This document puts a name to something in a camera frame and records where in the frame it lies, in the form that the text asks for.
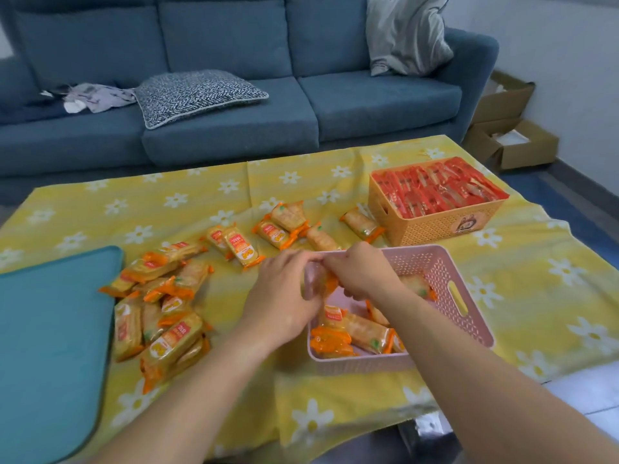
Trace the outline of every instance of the yellow tablecloth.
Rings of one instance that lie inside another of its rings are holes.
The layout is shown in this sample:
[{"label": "yellow tablecloth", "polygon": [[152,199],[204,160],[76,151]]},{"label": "yellow tablecloth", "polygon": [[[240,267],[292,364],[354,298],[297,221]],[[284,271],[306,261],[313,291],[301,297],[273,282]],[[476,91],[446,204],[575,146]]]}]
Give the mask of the yellow tablecloth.
[{"label": "yellow tablecloth", "polygon": [[[494,351],[538,381],[617,358],[619,273],[566,222],[548,218],[446,137],[38,188],[0,231],[0,270],[109,244],[133,260],[216,223],[249,231],[280,200],[305,200],[308,218],[350,245],[357,238],[338,218],[353,207],[367,211],[369,172],[449,156],[462,156],[511,194],[484,230],[441,242],[495,336]],[[262,254],[277,253],[254,242]],[[257,270],[241,272],[214,250],[208,257],[216,272],[198,304],[224,333]],[[248,451],[245,460],[304,462],[436,407],[416,371],[319,377],[305,349],[302,336],[267,361],[209,457]],[[144,396],[141,387],[135,360],[110,365],[100,423],[78,457],[95,452],[164,389]]]}]

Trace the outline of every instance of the pink plastic basket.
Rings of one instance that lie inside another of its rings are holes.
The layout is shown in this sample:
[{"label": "pink plastic basket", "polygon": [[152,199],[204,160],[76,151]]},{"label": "pink plastic basket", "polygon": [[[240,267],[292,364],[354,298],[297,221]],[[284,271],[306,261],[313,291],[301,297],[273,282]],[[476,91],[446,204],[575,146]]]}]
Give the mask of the pink plastic basket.
[{"label": "pink plastic basket", "polygon": [[[428,246],[388,247],[381,249],[398,275],[421,273],[437,292],[437,301],[430,302],[440,312],[450,318],[471,337],[482,345],[490,348],[494,345],[494,338],[477,309],[460,272],[447,249],[434,244]],[[342,254],[336,251],[331,254]],[[307,298],[314,295],[316,282],[322,280],[322,265],[310,263],[305,270],[305,287]],[[451,290],[455,287],[463,301],[463,305],[456,303]],[[338,288],[327,300],[327,304],[336,305],[350,310],[354,314],[367,316],[365,302],[355,301],[344,296],[343,288]],[[392,353],[389,355],[375,355],[355,347],[360,355],[352,358],[322,359],[314,355],[310,347],[310,330],[316,327],[318,318],[308,325],[308,353],[316,361],[318,372],[323,375],[369,373],[375,371],[401,371],[414,368],[415,365],[407,353]]]}]

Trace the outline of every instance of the light gray throw pillow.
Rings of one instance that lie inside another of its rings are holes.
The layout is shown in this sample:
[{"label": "light gray throw pillow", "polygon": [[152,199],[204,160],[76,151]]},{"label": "light gray throw pillow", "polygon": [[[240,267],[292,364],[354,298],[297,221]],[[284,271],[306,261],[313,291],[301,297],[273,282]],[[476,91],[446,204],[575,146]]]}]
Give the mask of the light gray throw pillow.
[{"label": "light gray throw pillow", "polygon": [[164,73],[135,89],[144,125],[154,130],[202,112],[252,104],[269,95],[251,83],[221,70]]},{"label": "light gray throw pillow", "polygon": [[452,60],[439,11],[448,0],[368,0],[371,75],[424,77]]}]

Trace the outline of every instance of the blue sofa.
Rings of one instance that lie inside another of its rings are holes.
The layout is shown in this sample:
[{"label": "blue sofa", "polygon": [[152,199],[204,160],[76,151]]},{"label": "blue sofa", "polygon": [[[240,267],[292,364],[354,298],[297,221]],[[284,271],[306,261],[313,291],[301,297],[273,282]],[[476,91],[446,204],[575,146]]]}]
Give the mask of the blue sofa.
[{"label": "blue sofa", "polygon": [[455,56],[428,78],[369,76],[366,0],[0,0],[17,54],[0,107],[42,88],[139,85],[227,70],[267,91],[254,106],[146,130],[137,105],[0,126],[0,203],[34,187],[445,134],[460,142],[498,55],[447,29]]}]

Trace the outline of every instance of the patterned pillow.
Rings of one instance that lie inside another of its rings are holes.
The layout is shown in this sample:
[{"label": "patterned pillow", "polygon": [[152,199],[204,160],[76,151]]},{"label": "patterned pillow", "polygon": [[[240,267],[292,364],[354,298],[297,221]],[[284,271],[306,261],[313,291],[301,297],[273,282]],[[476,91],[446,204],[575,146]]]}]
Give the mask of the patterned pillow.
[{"label": "patterned pillow", "polygon": [[164,73],[135,89],[149,130],[201,112],[268,99],[257,87],[220,70]]}]

